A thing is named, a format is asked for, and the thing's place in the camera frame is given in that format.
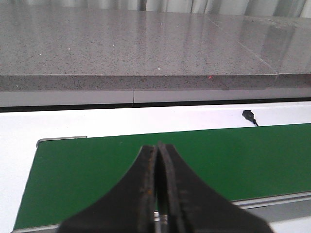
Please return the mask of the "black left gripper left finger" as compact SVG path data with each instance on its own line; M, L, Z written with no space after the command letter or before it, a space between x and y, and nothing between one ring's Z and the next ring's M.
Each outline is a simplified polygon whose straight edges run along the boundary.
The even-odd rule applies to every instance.
M156 147L142 146L122 179L94 204L63 221L57 232L155 232L156 156Z

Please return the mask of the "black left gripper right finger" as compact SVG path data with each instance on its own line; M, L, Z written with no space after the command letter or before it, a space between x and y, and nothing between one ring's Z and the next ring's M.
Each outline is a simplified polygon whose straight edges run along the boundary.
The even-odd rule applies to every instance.
M271 233L268 223L208 186L172 144L158 144L157 198L169 233Z

